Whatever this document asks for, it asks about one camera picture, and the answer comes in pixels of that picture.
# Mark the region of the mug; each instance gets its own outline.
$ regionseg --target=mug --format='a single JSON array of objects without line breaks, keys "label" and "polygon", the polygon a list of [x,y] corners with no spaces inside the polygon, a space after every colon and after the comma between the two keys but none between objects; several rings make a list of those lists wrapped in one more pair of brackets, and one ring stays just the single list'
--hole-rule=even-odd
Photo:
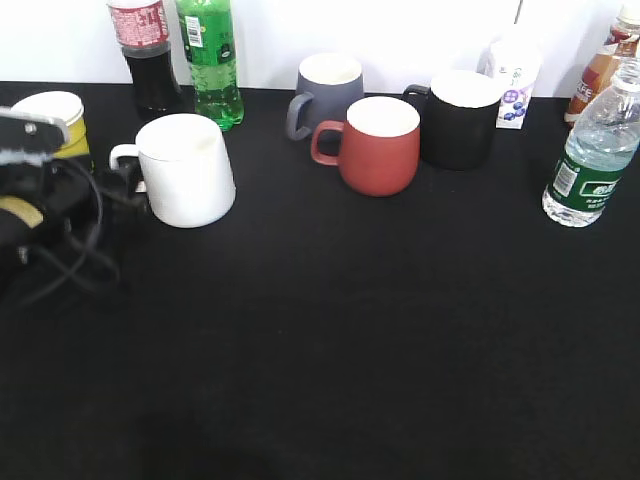
[{"label": "mug", "polygon": [[193,228],[224,216],[236,197],[233,173],[220,127],[200,115],[181,113],[145,125],[135,145],[118,145],[120,157],[138,157],[151,210],[173,227]]},{"label": "mug", "polygon": [[344,120],[347,108],[364,97],[362,65],[341,53],[320,53],[302,61],[296,97],[289,105],[286,134],[302,140],[324,120]]},{"label": "mug", "polygon": [[70,158],[89,154],[87,127],[84,123],[84,105],[71,92],[43,92],[16,103],[12,110],[34,115],[60,118],[69,128],[70,140],[53,156]]},{"label": "mug", "polygon": [[[420,159],[420,115],[408,103],[391,97],[369,97],[347,110],[346,122],[328,120],[316,128],[311,157],[337,166],[344,181],[364,195],[383,197],[404,190]],[[325,130],[342,132],[337,157],[320,153]]]},{"label": "mug", "polygon": [[439,167],[468,170],[480,166],[491,151],[504,88],[476,72],[451,70],[431,88],[409,85],[402,99],[426,97],[422,109],[421,156]]}]

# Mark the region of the white wall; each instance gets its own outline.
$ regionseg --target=white wall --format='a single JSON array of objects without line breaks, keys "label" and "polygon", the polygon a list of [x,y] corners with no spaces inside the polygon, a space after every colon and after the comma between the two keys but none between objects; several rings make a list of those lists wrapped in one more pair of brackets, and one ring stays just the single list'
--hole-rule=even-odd
[{"label": "white wall", "polygon": [[[164,0],[180,83],[190,82],[173,0]],[[299,61],[342,50],[366,89],[401,92],[438,71],[476,69],[518,0],[233,0],[241,86],[293,88]],[[620,0],[525,0],[545,57],[536,95],[570,96]],[[0,80],[128,83],[104,0],[0,0]]]}]

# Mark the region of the white mug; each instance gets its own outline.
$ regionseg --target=white mug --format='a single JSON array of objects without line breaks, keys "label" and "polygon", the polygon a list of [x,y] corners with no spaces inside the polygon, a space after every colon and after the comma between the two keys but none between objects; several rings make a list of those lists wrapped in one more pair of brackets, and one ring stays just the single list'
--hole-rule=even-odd
[{"label": "white mug", "polygon": [[151,209],[173,227],[215,222],[235,200],[222,132],[206,117],[181,113],[154,120],[138,132],[135,145],[118,145],[111,151],[111,169],[119,167],[120,157],[140,159]]}]

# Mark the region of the green bottle label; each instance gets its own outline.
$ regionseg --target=green bottle label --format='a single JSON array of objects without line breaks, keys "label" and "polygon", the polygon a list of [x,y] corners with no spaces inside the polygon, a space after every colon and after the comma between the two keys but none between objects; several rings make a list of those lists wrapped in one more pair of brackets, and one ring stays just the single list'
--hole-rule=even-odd
[{"label": "green bottle label", "polygon": [[579,165],[564,152],[558,162],[549,194],[561,205],[581,212],[602,210],[613,195],[622,170],[602,172]]},{"label": "green bottle label", "polygon": [[193,65],[216,66],[236,58],[231,12],[180,15],[187,60]]}]

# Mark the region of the green soda bottle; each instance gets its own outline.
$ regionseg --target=green soda bottle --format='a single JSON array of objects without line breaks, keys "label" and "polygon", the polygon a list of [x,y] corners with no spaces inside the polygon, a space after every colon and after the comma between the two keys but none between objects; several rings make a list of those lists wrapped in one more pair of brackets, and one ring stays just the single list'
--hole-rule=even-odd
[{"label": "green soda bottle", "polygon": [[236,81],[231,0],[176,0],[182,41],[196,89],[196,112],[223,131],[244,118]]}]

